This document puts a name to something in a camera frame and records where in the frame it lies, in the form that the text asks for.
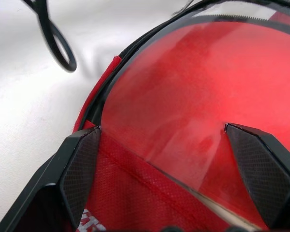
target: red fabric lining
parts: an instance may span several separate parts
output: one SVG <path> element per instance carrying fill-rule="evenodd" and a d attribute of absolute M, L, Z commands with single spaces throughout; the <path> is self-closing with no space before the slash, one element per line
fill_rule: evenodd
<path fill-rule="evenodd" d="M 107 230 L 223 231 L 228 224 L 189 192 L 102 133 L 86 208 Z"/>
<path fill-rule="evenodd" d="M 79 126 L 81 125 L 82 119 L 85 115 L 86 109 L 89 106 L 90 102 L 92 101 L 92 99 L 94 98 L 94 96 L 96 95 L 97 91 L 99 90 L 99 88 L 101 87 L 101 85 L 104 83 L 104 81 L 110 76 L 110 74 L 112 73 L 112 71 L 116 68 L 116 66 L 120 63 L 121 58 L 119 56 L 116 56 L 113 58 L 112 62 L 110 63 L 110 65 L 107 67 L 107 69 L 105 70 L 105 72 L 103 73 L 103 75 L 101 76 L 101 78 L 99 79 L 99 81 L 96 83 L 96 85 L 94 86 L 93 90 L 90 92 L 90 94 L 88 95 L 82 109 L 81 112 L 79 113 L 79 116 L 77 118 L 77 121 L 74 125 L 74 129 L 73 132 L 78 131 Z"/>

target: carbon fiber pattern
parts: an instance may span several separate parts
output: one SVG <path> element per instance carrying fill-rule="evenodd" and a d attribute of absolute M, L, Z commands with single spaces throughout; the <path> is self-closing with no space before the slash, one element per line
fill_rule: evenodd
<path fill-rule="evenodd" d="M 68 213 L 76 228 L 91 188 L 100 135 L 100 128 L 95 127 L 82 138 L 60 182 Z"/>
<path fill-rule="evenodd" d="M 226 132 L 250 197 L 271 227 L 290 196 L 290 177 L 257 136 L 233 126 Z"/>

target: black strap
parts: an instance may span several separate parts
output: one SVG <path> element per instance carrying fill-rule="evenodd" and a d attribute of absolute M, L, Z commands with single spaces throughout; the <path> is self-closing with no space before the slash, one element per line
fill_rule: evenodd
<path fill-rule="evenodd" d="M 67 71 L 74 72 L 76 70 L 77 65 L 73 52 L 70 49 L 63 35 L 60 33 L 57 27 L 49 20 L 46 0 L 37 0 L 37 1 L 23 0 L 23 1 L 38 15 L 44 37 L 47 41 L 50 50 L 52 51 L 58 62 Z M 64 50 L 68 55 L 69 62 L 66 61 L 66 59 L 60 52 L 60 49 L 58 48 L 54 36 L 56 36 L 60 41 L 60 43 L 62 44 L 62 47 L 64 48 Z"/>

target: black rubber trim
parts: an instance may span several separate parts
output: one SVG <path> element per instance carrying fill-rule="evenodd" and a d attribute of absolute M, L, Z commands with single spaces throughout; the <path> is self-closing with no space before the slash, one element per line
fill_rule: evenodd
<path fill-rule="evenodd" d="M 152 30 L 148 31 L 147 33 L 145 33 L 144 35 L 142 35 L 140 38 L 138 38 L 136 41 L 134 41 L 133 43 L 131 43 L 128 47 L 125 48 L 125 50 L 123 50 L 120 54 L 119 57 L 121 59 L 123 59 L 126 54 L 136 45 L 138 44 L 144 37 L 146 37 L 147 35 L 149 35 L 150 33 L 152 33 L 152 31 L 154 31 L 157 27 L 153 28 Z"/>
<path fill-rule="evenodd" d="M 74 72 L 77 67 L 75 57 L 63 35 L 60 33 L 58 28 L 49 20 L 46 0 L 37 0 L 37 1 L 23 0 L 23 1 L 38 15 L 39 22 L 46 42 L 49 46 L 49 49 L 52 51 L 53 55 L 57 59 L 57 61 L 67 71 Z M 54 36 L 58 38 L 62 47 L 67 53 L 69 62 L 67 62 L 64 56 L 62 55 L 55 41 Z"/>
<path fill-rule="evenodd" d="M 288 0 L 243 0 L 242 2 L 254 3 L 260 6 L 264 6 L 275 11 L 290 16 L 290 1 Z"/>

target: black plastic frame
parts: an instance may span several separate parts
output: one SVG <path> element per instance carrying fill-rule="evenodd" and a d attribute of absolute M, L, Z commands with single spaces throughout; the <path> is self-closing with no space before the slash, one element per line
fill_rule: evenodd
<path fill-rule="evenodd" d="M 281 144 L 279 140 L 277 140 L 273 135 L 262 130 L 234 123 L 227 123 L 225 125 L 225 132 L 228 132 L 228 128 L 231 127 L 255 136 L 266 147 L 266 149 L 269 150 L 277 165 L 284 170 L 290 179 L 290 152 Z M 280 209 L 280 214 L 275 219 L 273 224 L 267 226 L 271 229 L 290 229 L 290 194 L 288 199 L 286 199 L 285 204 Z"/>
<path fill-rule="evenodd" d="M 71 228 L 74 230 L 77 229 L 73 221 L 69 218 L 67 208 L 63 207 L 65 205 L 63 203 L 64 196 L 60 191 L 59 182 L 79 142 L 94 130 L 95 128 L 77 131 L 63 141 L 56 154 L 49 158 L 32 176 L 24 190 L 4 216 L 0 222 L 0 232 L 13 231 L 36 194 L 44 188 L 49 189 L 49 187 L 54 187 L 51 191 L 53 192 L 54 198 L 59 199 L 58 208 L 63 210 L 63 214 L 68 218 Z"/>

